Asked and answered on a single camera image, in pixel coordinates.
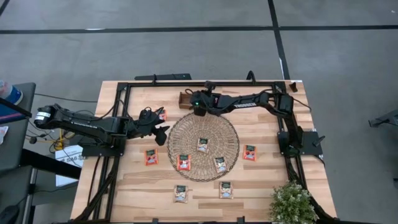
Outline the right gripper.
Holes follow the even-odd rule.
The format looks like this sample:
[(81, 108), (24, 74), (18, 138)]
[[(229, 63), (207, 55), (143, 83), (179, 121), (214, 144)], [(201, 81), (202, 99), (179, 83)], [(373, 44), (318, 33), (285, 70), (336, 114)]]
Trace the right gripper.
[(193, 113), (196, 116), (205, 116), (206, 108), (219, 108), (218, 101), (220, 98), (219, 93), (210, 93), (216, 88), (216, 84), (211, 81), (205, 82), (207, 91), (195, 91), (191, 95), (191, 104), (193, 106)]

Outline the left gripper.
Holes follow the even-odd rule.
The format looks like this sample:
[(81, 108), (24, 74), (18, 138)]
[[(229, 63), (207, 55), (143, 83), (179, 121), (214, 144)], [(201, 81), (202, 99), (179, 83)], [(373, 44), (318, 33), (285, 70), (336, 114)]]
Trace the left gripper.
[[(155, 111), (152, 111), (152, 108), (146, 107), (144, 108), (140, 114), (139, 118), (135, 120), (135, 137), (143, 138), (145, 136), (151, 136), (152, 130), (155, 127), (157, 120), (159, 118), (158, 113), (164, 113), (164, 107), (161, 107)], [(155, 141), (159, 146), (163, 146), (167, 140), (166, 131), (170, 128), (170, 126), (160, 126), (154, 129)]]

